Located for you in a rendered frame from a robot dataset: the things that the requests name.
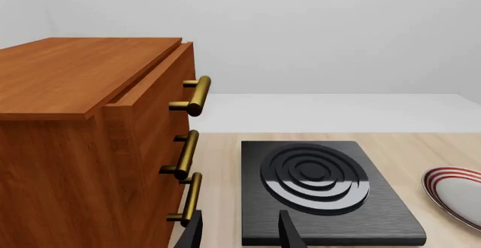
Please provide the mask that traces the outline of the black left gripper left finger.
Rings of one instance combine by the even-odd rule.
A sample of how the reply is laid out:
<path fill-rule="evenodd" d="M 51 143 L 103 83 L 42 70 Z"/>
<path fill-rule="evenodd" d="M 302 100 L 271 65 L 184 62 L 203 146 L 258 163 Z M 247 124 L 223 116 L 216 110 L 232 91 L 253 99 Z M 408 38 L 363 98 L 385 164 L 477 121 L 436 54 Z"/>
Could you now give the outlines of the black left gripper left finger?
<path fill-rule="evenodd" d="M 175 248 L 200 248 L 203 232 L 202 212 L 194 211 Z"/>

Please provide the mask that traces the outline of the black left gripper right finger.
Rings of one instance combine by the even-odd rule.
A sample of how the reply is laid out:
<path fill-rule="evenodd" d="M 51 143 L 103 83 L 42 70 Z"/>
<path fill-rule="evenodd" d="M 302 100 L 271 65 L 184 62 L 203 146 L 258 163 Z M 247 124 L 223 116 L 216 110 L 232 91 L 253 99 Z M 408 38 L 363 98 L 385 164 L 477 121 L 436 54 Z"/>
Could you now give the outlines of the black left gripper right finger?
<path fill-rule="evenodd" d="M 279 212 L 278 231 L 282 248 L 307 248 L 287 210 Z"/>

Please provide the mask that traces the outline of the flat black stove plate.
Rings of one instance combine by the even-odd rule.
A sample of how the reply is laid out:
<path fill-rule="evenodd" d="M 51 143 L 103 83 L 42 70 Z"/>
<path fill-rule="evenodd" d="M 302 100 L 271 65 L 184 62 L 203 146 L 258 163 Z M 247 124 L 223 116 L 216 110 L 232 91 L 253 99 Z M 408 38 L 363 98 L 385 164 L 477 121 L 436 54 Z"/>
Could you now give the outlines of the flat black stove plate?
<path fill-rule="evenodd" d="M 280 245 L 286 211 L 309 246 L 421 246 L 425 230 L 355 141 L 243 141 L 242 244 Z"/>

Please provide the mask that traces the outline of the white plate with red rings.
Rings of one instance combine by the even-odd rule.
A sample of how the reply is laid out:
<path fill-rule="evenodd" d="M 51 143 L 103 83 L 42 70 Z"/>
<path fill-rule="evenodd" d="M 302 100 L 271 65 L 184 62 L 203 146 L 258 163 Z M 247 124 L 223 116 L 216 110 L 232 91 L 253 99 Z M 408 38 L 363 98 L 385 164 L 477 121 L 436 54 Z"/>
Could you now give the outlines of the white plate with red rings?
<path fill-rule="evenodd" d="M 481 171 L 440 166 L 422 175 L 428 197 L 452 218 L 481 232 Z"/>

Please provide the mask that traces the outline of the wooden drawer with gap above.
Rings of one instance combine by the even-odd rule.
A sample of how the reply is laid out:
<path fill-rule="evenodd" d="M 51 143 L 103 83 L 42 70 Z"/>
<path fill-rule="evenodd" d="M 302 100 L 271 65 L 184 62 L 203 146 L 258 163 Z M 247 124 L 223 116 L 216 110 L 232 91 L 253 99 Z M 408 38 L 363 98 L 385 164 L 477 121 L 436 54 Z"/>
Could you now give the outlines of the wooden drawer with gap above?
<path fill-rule="evenodd" d="M 150 145 L 161 128 L 173 121 L 188 121 L 186 112 L 168 109 L 170 101 L 188 101 L 183 81 L 195 78 L 194 49 L 181 44 L 114 103 L 103 107 L 110 154 L 116 169 L 121 207 L 126 223 L 125 248 L 135 248 L 142 221 L 144 164 Z"/>

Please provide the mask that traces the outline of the brown wooden cabinet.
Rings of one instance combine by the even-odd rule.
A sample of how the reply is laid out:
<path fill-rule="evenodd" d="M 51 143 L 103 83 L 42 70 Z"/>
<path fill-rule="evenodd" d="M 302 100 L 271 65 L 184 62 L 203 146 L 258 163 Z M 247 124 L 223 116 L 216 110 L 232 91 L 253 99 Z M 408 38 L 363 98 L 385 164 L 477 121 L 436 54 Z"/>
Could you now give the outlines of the brown wooden cabinet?
<path fill-rule="evenodd" d="M 179 38 L 47 38 L 0 50 L 0 248 L 125 248 L 103 107 Z"/>

